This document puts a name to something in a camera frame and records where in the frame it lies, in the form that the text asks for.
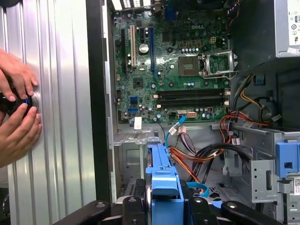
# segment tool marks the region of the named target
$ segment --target motherboard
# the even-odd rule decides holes
[[[118,12],[114,18],[119,123],[219,120],[230,79],[222,11]]]

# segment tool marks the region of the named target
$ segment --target green circuit board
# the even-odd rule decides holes
[[[188,114],[186,122],[200,122],[226,114],[223,103],[185,106],[184,99],[178,106],[168,102],[165,107],[158,96],[160,91],[187,91],[182,95],[188,97],[189,91],[212,89],[222,95],[218,90],[230,88],[228,79],[204,79],[199,69],[203,66],[199,54],[228,49],[222,11],[189,12],[172,21],[151,11],[119,12],[114,21],[119,123],[132,123],[136,116],[143,123],[174,122],[185,112],[195,112]],[[211,57],[210,69],[212,73],[227,70],[228,57]]]

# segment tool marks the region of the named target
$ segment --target blue plastic latch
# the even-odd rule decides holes
[[[285,178],[296,172],[300,172],[300,143],[277,143],[276,175]]]
[[[152,195],[178,196],[177,171],[169,161],[169,154],[162,144],[148,145],[152,153],[152,167],[146,173],[152,174]]]

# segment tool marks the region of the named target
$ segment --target capacitor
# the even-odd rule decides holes
[[[147,44],[141,44],[139,47],[139,51],[141,54],[146,54],[149,51],[149,47]]]

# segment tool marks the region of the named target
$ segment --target chip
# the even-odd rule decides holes
[[[179,76],[198,76],[197,56],[178,58]]]
[[[134,78],[133,79],[133,87],[137,88],[137,89],[143,88],[144,87],[143,79],[142,78]]]

